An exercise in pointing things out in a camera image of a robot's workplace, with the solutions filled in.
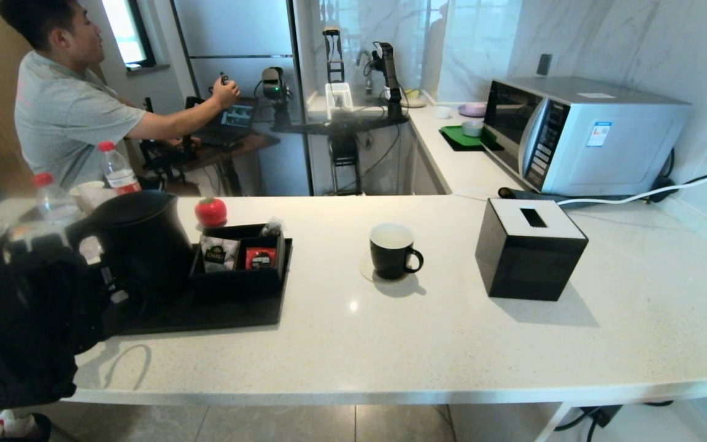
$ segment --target white basket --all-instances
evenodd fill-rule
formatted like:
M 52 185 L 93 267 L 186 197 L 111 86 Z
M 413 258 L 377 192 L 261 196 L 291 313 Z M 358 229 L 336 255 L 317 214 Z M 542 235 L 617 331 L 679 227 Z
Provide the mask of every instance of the white basket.
M 354 108 L 353 101 L 348 83 L 326 83 L 326 118 L 331 120 L 332 111 L 336 109 L 350 112 Z

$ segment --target tile floor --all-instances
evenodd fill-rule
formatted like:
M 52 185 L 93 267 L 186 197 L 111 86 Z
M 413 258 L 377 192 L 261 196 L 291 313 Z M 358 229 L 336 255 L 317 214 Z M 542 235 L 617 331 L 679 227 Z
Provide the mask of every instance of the tile floor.
M 446 405 L 129 406 L 62 402 L 28 408 L 78 442 L 455 442 Z M 54 433 L 51 442 L 68 442 Z

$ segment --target black electric kettle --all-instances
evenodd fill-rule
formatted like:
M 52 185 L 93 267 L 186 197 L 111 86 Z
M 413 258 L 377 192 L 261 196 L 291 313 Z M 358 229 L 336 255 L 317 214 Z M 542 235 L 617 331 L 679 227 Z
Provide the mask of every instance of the black electric kettle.
M 103 249 L 100 268 L 112 277 L 107 284 L 150 306 L 165 305 L 188 289 L 193 265 L 176 205 L 176 196 L 156 190 L 116 196 L 68 227 L 68 241 L 77 251 L 95 236 Z

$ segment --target microwave label sticker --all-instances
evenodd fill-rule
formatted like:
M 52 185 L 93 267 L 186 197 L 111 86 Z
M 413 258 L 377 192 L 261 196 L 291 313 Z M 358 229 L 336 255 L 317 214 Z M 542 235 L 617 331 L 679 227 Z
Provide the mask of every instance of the microwave label sticker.
M 589 137 L 588 147 L 601 147 L 604 145 L 604 140 L 609 134 L 609 129 L 612 128 L 611 121 L 597 121 L 594 124 L 594 130 L 591 132 L 591 137 Z
M 614 96 L 609 95 L 609 93 L 600 93 L 600 92 L 586 92 L 586 93 L 578 92 L 578 95 L 581 95 L 582 97 L 586 97 L 586 98 L 615 98 Z

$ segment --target wall socket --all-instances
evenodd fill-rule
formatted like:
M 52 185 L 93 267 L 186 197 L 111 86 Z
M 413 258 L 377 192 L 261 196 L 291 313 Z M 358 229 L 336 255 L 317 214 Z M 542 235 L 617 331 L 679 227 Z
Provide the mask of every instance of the wall socket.
M 542 56 L 539 57 L 539 66 L 536 67 L 536 73 L 540 76 L 546 76 L 547 73 L 550 72 L 550 62 L 552 62 L 552 54 L 543 53 Z

